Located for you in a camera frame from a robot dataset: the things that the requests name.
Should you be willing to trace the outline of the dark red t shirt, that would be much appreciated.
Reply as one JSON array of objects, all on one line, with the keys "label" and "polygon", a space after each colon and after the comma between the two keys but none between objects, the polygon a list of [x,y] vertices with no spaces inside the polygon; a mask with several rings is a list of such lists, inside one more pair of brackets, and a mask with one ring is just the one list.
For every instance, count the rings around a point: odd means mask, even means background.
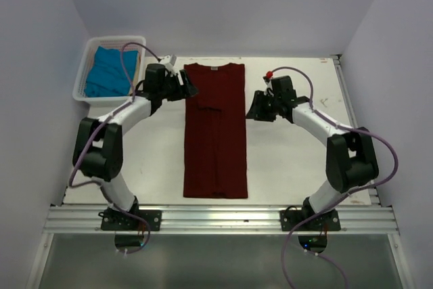
[{"label": "dark red t shirt", "polygon": [[198,94],[185,101],[186,198],[246,199],[244,64],[184,66]]}]

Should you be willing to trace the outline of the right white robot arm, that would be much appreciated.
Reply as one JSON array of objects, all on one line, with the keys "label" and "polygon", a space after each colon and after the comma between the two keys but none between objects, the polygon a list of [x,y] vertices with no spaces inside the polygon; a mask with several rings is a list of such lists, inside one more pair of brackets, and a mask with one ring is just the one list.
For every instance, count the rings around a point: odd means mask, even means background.
[{"label": "right white robot arm", "polygon": [[303,128],[325,146],[326,180],[304,199],[301,221],[307,229],[325,223],[328,206],[352,189],[359,189],[379,174],[373,141],[365,128],[353,129],[315,109],[312,98],[297,96],[289,76],[264,77],[267,88],[255,91],[246,118],[273,122],[278,116]]}]

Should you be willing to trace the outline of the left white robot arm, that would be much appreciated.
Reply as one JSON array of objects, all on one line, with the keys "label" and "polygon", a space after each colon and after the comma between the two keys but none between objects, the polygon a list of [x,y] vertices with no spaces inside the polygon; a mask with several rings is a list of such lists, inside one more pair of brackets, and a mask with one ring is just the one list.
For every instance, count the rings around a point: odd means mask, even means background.
[{"label": "left white robot arm", "polygon": [[170,63],[148,64],[145,77],[119,107],[99,118],[86,117],[78,126],[72,157],[69,188],[96,185],[108,207],[118,211],[116,220],[127,230],[135,229],[141,214],[133,207],[137,199],[122,177],[123,137],[151,117],[163,102],[176,102],[198,94],[185,69]]}]

